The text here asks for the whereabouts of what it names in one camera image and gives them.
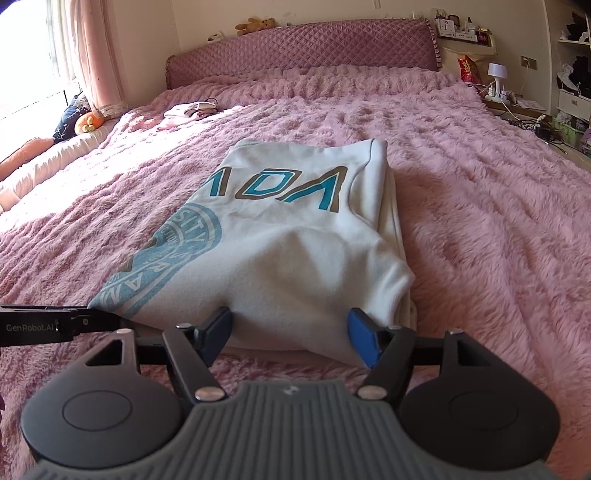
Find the green basket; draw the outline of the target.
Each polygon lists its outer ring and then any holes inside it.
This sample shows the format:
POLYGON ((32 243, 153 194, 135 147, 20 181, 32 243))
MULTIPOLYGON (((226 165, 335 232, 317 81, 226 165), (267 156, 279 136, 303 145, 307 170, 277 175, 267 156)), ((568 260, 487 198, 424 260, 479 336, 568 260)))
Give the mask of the green basket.
POLYGON ((554 120, 554 126, 559 131, 560 137, 565 144, 574 149, 579 149, 584 131, 572 127, 570 124, 554 120))

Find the white sweatshirt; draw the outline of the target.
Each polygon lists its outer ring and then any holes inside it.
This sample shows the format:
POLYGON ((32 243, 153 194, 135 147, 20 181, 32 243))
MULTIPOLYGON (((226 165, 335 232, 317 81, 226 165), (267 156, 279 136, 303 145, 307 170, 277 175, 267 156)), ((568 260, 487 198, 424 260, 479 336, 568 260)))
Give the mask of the white sweatshirt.
POLYGON ((386 142, 242 140, 91 304, 160 330, 228 307, 232 347, 356 366, 349 311, 415 328, 414 279, 386 142))

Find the white table lamp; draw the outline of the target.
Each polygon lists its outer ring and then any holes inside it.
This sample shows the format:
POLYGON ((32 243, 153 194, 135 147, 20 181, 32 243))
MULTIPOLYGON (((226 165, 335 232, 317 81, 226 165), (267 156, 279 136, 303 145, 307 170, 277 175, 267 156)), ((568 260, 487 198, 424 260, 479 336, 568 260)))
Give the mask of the white table lamp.
POLYGON ((508 72, 505 65, 499 63, 490 63, 488 66, 488 75, 494 80, 489 87, 489 91, 500 94, 503 91, 503 81, 508 78, 508 72))

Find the white desk calendar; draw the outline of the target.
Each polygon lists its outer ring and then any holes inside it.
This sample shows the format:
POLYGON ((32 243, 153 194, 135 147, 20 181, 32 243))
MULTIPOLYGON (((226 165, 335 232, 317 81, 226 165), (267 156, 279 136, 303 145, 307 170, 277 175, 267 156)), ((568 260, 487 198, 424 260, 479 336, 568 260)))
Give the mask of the white desk calendar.
POLYGON ((447 18, 436 18, 435 24, 438 30, 438 34, 442 38, 455 38, 456 37, 456 24, 454 20, 447 18))

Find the pink curtain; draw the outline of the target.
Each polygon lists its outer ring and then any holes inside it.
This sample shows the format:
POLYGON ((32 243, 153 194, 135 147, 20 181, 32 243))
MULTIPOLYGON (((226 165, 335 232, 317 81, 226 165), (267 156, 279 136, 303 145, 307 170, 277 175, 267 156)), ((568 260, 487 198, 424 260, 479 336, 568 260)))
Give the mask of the pink curtain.
POLYGON ((48 1, 52 55, 61 79, 75 82, 107 118, 127 110, 104 1, 48 1))

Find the navy blue pillow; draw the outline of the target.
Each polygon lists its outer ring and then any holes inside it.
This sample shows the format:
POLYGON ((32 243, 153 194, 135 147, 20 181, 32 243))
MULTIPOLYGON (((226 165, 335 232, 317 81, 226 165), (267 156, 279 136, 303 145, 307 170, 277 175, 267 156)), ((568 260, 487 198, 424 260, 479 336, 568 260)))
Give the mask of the navy blue pillow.
POLYGON ((54 130, 53 144, 60 143, 75 136, 75 124, 84 114, 90 112, 90 105, 86 96, 80 92, 76 94, 64 110, 61 119, 54 130))

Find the brown teddy bear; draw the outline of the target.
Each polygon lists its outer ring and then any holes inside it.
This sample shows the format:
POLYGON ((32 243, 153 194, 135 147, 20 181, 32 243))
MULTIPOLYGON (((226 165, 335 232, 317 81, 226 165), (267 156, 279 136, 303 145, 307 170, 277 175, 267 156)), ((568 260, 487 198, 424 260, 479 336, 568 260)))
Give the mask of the brown teddy bear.
POLYGON ((259 31, 272 29, 276 27, 276 20, 273 18, 266 18, 266 19, 256 19, 256 18, 249 18, 245 23, 240 23, 235 25, 236 34, 238 36, 256 33, 259 31))

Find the folded clothes pile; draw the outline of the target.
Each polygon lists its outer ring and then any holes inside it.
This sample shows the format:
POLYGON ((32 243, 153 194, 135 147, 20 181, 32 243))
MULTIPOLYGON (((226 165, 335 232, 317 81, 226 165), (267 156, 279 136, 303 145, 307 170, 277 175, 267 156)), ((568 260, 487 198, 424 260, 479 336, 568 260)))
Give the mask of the folded clothes pile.
POLYGON ((218 112, 217 100, 208 98, 191 103, 177 104, 164 113, 165 118, 201 119, 218 112))

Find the purple quilted headboard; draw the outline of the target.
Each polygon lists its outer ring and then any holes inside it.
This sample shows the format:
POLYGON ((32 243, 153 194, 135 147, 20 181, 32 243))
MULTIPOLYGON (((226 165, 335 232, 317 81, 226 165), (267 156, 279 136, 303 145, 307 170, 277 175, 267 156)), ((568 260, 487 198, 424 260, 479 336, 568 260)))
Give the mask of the purple quilted headboard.
POLYGON ((274 27, 206 44, 166 61, 169 90, 211 76, 322 66, 442 68, 425 20, 363 19, 274 27))

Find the red snack bag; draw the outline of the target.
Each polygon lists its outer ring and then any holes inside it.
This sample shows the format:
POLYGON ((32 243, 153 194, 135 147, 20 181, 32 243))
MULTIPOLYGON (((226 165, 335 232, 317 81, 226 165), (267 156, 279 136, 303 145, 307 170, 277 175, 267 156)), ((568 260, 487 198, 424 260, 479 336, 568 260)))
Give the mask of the red snack bag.
POLYGON ((476 62, 468 55, 461 55, 458 58, 460 78, 465 83, 480 85, 482 78, 476 62))

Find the white window seat cushion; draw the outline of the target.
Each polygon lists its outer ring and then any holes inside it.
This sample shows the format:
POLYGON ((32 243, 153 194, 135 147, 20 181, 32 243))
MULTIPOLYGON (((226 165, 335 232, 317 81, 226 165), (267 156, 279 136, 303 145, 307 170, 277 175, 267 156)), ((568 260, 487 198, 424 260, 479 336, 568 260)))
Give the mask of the white window seat cushion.
POLYGON ((36 186, 96 149, 116 123, 109 120, 95 132, 60 142, 13 171, 1 181, 1 212, 9 211, 36 186))

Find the orange plush toy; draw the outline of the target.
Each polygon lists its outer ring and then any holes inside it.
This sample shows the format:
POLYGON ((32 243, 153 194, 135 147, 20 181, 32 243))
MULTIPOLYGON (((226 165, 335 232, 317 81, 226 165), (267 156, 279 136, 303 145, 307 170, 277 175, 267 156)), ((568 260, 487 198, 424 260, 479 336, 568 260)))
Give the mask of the orange plush toy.
POLYGON ((100 128, 105 122, 104 116, 100 112, 90 111, 82 114, 74 125, 74 133, 82 135, 90 133, 100 128))

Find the pink fluffy bed blanket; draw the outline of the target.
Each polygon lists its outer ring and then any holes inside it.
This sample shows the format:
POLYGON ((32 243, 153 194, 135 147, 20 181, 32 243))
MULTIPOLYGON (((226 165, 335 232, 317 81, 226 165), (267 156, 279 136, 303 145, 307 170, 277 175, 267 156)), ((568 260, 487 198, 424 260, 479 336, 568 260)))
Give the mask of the pink fluffy bed blanket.
POLYGON ((556 403, 551 467, 590 471, 590 175, 419 68, 274 68, 168 90, 1 217, 1 300, 82 305, 242 139, 388 144, 418 327, 471 336, 556 403), (165 118, 214 98, 201 119, 165 118))

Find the white power strip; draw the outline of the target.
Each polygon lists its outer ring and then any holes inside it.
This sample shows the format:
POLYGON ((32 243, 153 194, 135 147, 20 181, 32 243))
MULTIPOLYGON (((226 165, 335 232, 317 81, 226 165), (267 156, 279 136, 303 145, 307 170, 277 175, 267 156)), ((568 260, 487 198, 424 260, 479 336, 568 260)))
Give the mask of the white power strip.
POLYGON ((507 91, 502 91, 500 94, 495 94, 492 91, 488 91, 484 96, 484 100, 486 102, 496 102, 505 105, 513 104, 511 95, 507 91))

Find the white open shelf unit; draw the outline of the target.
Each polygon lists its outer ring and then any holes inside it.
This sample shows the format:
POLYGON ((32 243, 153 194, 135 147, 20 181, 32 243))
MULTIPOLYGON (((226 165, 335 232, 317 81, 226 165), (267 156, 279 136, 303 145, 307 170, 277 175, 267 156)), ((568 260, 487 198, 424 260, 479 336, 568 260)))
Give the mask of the white open shelf unit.
POLYGON ((560 122, 584 131, 579 149, 590 154, 590 3, 543 3, 550 62, 548 110, 560 122))

